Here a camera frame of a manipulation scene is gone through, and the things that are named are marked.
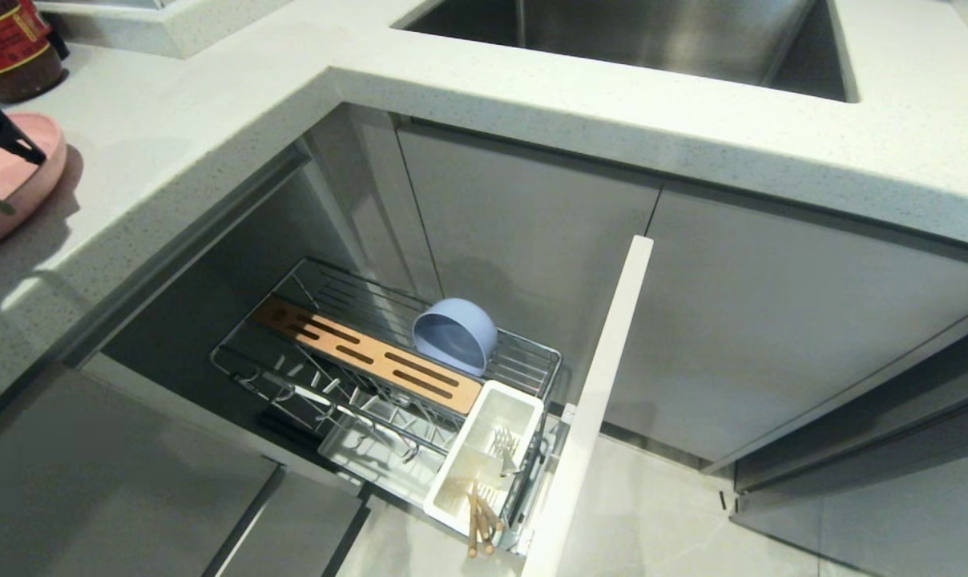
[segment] stainless steel sink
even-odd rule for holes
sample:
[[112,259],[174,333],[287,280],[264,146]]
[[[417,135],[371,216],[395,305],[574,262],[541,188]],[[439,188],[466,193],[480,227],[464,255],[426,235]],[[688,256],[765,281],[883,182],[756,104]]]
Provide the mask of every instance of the stainless steel sink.
[[445,0],[406,29],[850,100],[829,0]]

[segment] pink plate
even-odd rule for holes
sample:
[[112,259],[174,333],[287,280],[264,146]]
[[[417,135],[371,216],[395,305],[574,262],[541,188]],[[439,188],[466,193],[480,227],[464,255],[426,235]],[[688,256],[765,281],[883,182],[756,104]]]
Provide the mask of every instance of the pink plate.
[[0,149],[0,200],[6,200],[17,212],[0,212],[0,239],[21,224],[56,186],[67,161],[67,142],[63,131],[51,117],[36,112],[15,112],[8,117],[43,152],[41,167]]

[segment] chopsticks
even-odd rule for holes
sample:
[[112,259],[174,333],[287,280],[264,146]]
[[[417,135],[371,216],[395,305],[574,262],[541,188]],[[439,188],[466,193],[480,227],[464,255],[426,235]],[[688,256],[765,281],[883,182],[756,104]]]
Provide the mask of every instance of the chopsticks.
[[477,556],[478,537],[480,537],[480,543],[484,545],[485,554],[491,555],[494,553],[494,544],[491,543],[491,539],[494,539],[496,532],[505,529],[506,525],[498,518],[498,515],[494,514],[487,501],[477,493],[476,482],[473,490],[466,494],[466,500],[470,501],[470,541],[466,554],[471,558]]

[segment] kitchen countertop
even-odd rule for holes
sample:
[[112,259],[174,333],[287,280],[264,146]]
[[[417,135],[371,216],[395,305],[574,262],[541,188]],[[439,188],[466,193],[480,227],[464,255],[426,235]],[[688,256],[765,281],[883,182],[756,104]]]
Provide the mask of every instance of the kitchen countertop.
[[389,28],[437,0],[294,0],[187,61],[73,45],[16,107],[74,150],[0,244],[0,394],[342,102],[968,243],[968,29],[938,0],[834,1],[857,103]]

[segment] dish rack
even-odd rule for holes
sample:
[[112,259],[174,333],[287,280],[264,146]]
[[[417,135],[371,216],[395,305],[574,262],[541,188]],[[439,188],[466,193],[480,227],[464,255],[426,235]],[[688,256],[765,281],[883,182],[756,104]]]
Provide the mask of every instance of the dish rack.
[[[267,402],[265,415],[318,443],[322,455],[423,507],[430,483],[454,448],[466,415],[411,393],[353,364],[326,357],[260,322],[260,307],[282,300],[410,354],[411,326],[430,303],[313,258],[296,263],[210,351],[209,361],[231,381]],[[547,407],[562,355],[498,329],[498,344],[477,383],[495,380]],[[528,478],[550,452],[545,417],[534,428],[521,474],[510,474],[498,512],[516,535],[520,511],[535,490]],[[511,548],[514,537],[502,541]]]

